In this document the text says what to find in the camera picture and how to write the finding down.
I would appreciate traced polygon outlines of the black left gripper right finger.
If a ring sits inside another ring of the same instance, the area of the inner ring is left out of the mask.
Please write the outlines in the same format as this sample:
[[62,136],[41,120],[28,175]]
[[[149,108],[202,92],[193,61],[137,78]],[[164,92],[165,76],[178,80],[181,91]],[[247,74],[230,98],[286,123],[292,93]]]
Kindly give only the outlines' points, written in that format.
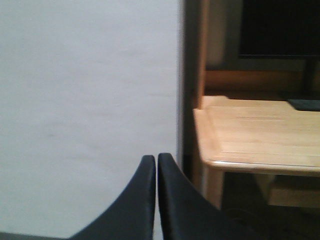
[[268,240],[262,231],[221,211],[221,202],[205,198],[185,176],[171,153],[157,157],[158,209],[165,240]]

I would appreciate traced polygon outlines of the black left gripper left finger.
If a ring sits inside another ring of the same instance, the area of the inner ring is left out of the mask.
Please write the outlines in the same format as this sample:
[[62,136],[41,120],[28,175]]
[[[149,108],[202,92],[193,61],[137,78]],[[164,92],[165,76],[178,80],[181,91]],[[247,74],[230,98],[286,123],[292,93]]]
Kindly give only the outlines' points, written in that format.
[[71,240],[152,240],[156,203],[156,163],[144,155],[118,198]]

